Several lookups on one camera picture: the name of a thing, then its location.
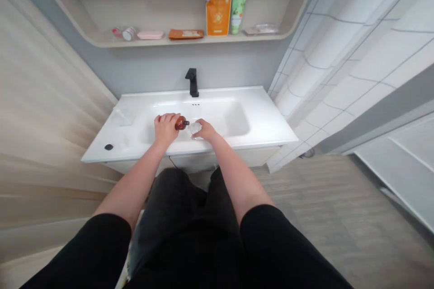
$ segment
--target floor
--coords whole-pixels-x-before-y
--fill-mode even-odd
[[[432,235],[378,190],[379,180],[357,159],[322,155],[296,159],[274,174],[253,171],[355,288],[434,288]],[[192,175],[192,182],[205,187],[203,176]]]

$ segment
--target bathroom vanity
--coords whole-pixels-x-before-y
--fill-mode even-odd
[[[181,113],[191,123],[210,122],[250,167],[262,166],[281,145],[297,137],[262,86],[201,89],[197,98],[189,91],[125,94],[87,149],[85,163],[103,163],[126,173],[154,141],[154,118]],[[218,165],[211,145],[180,131],[162,159],[164,168],[188,173]]]

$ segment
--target leg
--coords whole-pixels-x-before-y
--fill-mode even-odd
[[[206,192],[194,186],[182,170],[173,168],[161,172],[132,237],[130,275],[152,258],[164,240],[193,219],[206,197]]]
[[[211,175],[207,202],[199,217],[230,233],[240,233],[234,207],[227,192],[220,167]]]

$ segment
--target brown bottle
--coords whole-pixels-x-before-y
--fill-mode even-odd
[[[185,120],[184,116],[180,116],[178,117],[178,119],[176,120],[175,123],[175,130],[185,130],[185,128],[187,127],[187,125],[189,125],[190,122]]]

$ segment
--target white sink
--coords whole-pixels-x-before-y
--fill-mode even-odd
[[[82,161],[107,162],[138,159],[154,141],[154,118],[181,113],[190,123],[199,118],[210,122],[234,149],[283,145],[297,141],[284,117],[261,86],[200,89],[199,97],[189,91],[125,94],[107,119]],[[106,150],[108,144],[113,149]],[[211,151],[204,140],[191,139],[185,129],[166,155]]]

